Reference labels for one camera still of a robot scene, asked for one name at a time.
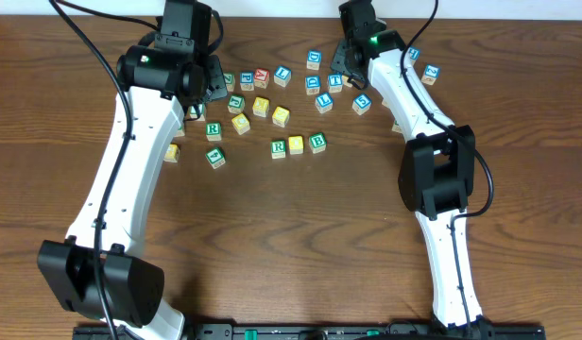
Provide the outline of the green B block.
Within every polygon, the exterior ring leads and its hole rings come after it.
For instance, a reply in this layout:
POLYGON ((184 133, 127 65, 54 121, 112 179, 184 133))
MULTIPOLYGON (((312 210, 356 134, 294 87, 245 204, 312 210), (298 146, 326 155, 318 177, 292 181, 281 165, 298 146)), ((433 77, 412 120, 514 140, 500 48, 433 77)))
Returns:
POLYGON ((316 133, 309 137, 309 146, 313 154, 326 150, 328 143, 322 132, 316 133))

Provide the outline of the yellow O block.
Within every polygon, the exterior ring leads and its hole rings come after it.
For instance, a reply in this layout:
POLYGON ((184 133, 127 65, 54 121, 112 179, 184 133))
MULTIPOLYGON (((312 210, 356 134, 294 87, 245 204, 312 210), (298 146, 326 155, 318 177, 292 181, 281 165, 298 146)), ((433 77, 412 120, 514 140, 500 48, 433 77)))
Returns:
POLYGON ((342 76, 342 81, 343 81, 343 85, 346 87, 351 88, 352 87, 352 77, 351 76, 342 76))
POLYGON ((290 136, 288 138, 289 153, 291 155, 299 155, 304 151, 304 143, 302 136, 290 136))

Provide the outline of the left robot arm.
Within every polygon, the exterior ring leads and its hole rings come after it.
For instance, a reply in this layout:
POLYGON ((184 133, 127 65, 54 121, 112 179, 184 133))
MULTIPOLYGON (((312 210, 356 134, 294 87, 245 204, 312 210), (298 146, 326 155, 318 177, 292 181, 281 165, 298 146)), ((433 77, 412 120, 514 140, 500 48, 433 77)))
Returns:
POLYGON ((186 112, 226 96, 218 56, 133 45, 117 62, 111 135, 64 241, 38 267, 61 307, 141 339, 180 339, 185 318, 163 299, 164 273, 143 260, 146 220, 165 153, 186 112))

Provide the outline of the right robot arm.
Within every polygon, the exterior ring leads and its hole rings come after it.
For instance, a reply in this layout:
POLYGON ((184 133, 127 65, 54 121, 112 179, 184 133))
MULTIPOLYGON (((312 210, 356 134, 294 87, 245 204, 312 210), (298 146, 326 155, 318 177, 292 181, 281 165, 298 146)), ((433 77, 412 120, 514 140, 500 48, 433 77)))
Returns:
POLYGON ((444 329, 467 331, 482 314, 471 278, 467 222, 460 216, 473 191, 473 131, 456 126, 435 104, 394 30, 346 30, 331 67, 352 83, 372 86, 400 126, 405 149, 398 185, 424 235, 434 316, 444 329))

